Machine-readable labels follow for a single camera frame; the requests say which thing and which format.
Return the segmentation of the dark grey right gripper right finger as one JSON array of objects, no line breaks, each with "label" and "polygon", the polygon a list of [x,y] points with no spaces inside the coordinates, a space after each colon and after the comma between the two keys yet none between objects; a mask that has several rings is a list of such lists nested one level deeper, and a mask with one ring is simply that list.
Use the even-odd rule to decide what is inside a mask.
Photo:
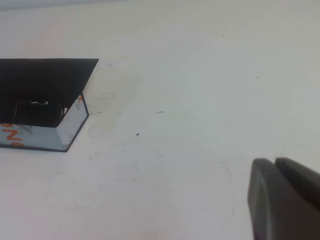
[{"label": "dark grey right gripper right finger", "polygon": [[301,197],[320,208],[320,174],[316,171],[285,157],[278,157],[275,166]]}]

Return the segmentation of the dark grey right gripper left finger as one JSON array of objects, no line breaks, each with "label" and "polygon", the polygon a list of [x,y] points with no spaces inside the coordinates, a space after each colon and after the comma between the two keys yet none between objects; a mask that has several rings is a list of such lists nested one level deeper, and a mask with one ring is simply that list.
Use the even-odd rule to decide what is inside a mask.
[{"label": "dark grey right gripper left finger", "polygon": [[320,209],[298,194],[275,161],[253,160],[247,201],[255,240],[320,238]]}]

